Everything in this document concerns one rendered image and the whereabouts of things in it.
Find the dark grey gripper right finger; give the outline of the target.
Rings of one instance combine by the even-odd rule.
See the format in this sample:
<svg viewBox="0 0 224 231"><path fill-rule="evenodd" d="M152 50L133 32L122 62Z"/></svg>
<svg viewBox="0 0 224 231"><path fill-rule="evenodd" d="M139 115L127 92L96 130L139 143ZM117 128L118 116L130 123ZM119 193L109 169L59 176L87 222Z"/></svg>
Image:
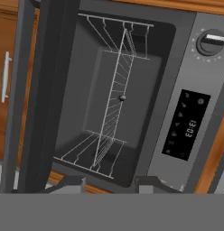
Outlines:
<svg viewBox="0 0 224 231"><path fill-rule="evenodd" d="M138 194L181 193L179 190L163 184L156 176L137 176L135 178L135 192Z"/></svg>

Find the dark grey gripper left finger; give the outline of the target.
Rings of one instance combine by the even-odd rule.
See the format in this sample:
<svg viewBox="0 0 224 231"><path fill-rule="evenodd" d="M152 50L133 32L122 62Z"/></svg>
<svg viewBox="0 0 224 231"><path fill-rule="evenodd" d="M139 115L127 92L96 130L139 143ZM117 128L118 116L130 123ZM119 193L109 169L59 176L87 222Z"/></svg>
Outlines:
<svg viewBox="0 0 224 231"><path fill-rule="evenodd" d="M61 181L42 191L43 194L83 194L85 190L86 178L83 176L64 176Z"/></svg>

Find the dark grey oven door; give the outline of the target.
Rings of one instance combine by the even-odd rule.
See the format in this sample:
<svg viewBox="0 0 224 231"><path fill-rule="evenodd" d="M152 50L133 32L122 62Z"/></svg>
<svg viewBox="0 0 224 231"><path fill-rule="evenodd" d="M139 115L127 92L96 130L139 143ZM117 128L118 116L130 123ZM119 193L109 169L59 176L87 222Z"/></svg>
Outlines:
<svg viewBox="0 0 224 231"><path fill-rule="evenodd" d="M80 0L19 0L2 193L37 193L51 172ZM40 10L24 136L20 135L34 10Z"/></svg>

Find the black round oven knob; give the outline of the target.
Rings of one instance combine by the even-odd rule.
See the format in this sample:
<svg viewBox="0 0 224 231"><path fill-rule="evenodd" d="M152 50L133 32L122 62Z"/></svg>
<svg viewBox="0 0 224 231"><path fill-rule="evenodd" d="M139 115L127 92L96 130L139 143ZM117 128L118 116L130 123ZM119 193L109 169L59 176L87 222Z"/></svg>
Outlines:
<svg viewBox="0 0 224 231"><path fill-rule="evenodd" d="M218 29L202 32L196 40L196 49L205 57L217 55L224 49L224 32Z"/></svg>

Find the brown wooden cupboard door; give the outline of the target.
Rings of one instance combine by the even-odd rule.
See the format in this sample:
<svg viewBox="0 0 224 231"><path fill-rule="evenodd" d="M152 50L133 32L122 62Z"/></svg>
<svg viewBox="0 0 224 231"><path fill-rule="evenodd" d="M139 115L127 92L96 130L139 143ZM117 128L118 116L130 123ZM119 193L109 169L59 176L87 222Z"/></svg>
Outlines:
<svg viewBox="0 0 224 231"><path fill-rule="evenodd" d="M24 102L23 102L23 118L22 118L21 132L20 132L19 148L18 148L18 159L21 159L21 153L22 153L23 135L25 129L31 78L33 72L33 57L34 57L39 15L40 15L39 11L36 10L33 19L33 36L31 39L29 67L27 71L26 89L25 89ZM8 51L11 58L14 56L14 37L15 37L16 21L17 21L16 14L0 12L0 159L4 157L5 129L6 129L6 120L7 120L7 110L9 104L8 97L5 99L4 103L1 102L2 72L4 68L5 52Z"/></svg>

